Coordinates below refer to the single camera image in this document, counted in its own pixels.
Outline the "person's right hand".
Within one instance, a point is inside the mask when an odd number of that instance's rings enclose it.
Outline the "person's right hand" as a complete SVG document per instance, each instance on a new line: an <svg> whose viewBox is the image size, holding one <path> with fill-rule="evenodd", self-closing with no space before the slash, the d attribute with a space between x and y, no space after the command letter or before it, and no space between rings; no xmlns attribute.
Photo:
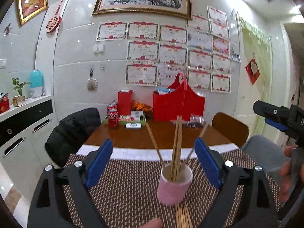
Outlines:
<svg viewBox="0 0 304 228"><path fill-rule="evenodd" d="M291 156L292 156L291 152L294 147L295 146L291 146L291 145L287 146L284 150L284 155L286 157L291 158ZM291 169L292 169L292 164L291 164L291 160L290 160L283 164L283 166L281 167L280 172L279 172L280 176L282 177L282 181L280 183L279 199L283 203L287 202L287 200L290 197L289 190L292 186ZM303 173L304 172L303 172L303 165L302 165L301 169L299 170L299 178L301 179L302 182L304 180Z"/></svg>

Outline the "person's left hand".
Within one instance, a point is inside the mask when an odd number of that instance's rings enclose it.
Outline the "person's left hand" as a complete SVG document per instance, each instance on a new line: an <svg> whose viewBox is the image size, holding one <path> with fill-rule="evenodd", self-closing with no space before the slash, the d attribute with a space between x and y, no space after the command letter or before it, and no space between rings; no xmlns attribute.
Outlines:
<svg viewBox="0 0 304 228"><path fill-rule="evenodd" d="M159 218L155 218L153 220L148 221L146 224L141 225L139 228L162 228L162 220Z"/></svg>

